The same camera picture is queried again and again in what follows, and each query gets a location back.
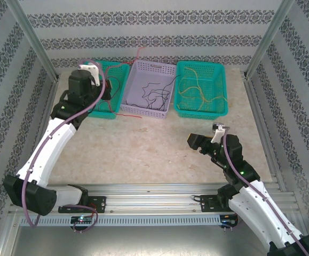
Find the aluminium frame post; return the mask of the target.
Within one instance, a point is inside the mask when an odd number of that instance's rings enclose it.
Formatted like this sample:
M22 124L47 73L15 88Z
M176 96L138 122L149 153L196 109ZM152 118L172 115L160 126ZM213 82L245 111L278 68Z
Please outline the aluminium frame post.
M29 43L31 44L38 58L40 59L48 75L53 79L58 78L59 75L56 72L56 69L52 64L51 59L49 58L35 30L33 29L27 15L22 9L19 0L5 0L5 2L8 8L11 10L16 21L18 22L19 26L23 30L24 35L27 37Z
M266 50L270 46L272 40L274 39L276 33L279 30L282 22L285 20L289 10L294 4L295 0L282 0L279 8L277 9L268 29L266 30L261 42L258 45L247 69L244 72L244 77L249 79L253 76L256 68L258 67L260 61L262 60Z

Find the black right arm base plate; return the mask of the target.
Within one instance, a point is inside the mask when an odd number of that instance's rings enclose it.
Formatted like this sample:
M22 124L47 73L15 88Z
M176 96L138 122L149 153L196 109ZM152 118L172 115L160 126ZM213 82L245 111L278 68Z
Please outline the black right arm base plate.
M200 204L202 212L232 212L217 195L201 195Z

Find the small circuit board green light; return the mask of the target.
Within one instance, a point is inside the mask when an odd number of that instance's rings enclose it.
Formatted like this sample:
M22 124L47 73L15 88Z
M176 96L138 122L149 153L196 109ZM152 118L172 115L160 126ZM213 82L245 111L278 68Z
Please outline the small circuit board green light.
M88 225L92 223L92 217L88 216L79 216L79 217L71 217L70 223L73 224L84 224Z

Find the lilac plastic basket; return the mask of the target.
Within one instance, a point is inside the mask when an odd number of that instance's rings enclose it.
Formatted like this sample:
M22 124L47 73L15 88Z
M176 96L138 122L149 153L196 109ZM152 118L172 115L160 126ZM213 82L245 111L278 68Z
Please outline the lilac plastic basket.
M165 119L175 80L175 65L136 60L126 82L121 109L136 115Z

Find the teal plastic basket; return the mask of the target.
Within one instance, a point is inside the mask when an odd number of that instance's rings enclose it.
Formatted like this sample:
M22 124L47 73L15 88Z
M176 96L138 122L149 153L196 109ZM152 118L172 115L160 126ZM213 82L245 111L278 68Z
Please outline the teal plastic basket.
M97 60L100 63L105 74L105 78L111 82L112 98L109 102L100 100L95 108L89 113L89 117L115 119L116 113L120 110L120 105L123 98L124 88L129 76L130 66L119 62Z
M219 63L177 63L174 109L179 117L215 120L227 115L225 68Z

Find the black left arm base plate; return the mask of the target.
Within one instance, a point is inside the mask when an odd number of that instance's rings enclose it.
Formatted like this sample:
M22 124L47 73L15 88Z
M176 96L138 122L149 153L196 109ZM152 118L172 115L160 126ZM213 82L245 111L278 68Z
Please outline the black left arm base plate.
M88 200L86 203L81 203L80 205L87 206L88 209L86 208L81 208L81 207L73 207L73 206L61 206L58 207L58 212L59 213L93 213L92 209L95 209L98 213L104 213L105 212L105 207L106 207L106 197L105 196L88 196Z

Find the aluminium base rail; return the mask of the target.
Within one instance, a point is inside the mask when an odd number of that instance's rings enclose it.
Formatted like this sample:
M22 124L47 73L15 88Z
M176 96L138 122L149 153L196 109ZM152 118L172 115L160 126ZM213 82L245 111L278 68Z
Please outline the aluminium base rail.
M193 200L197 195L215 195L225 183L191 184L128 184L79 185L92 196L106 196L102 215L206 215L200 204ZM277 182L266 182L265 187L281 211L298 213L295 193L284 191Z

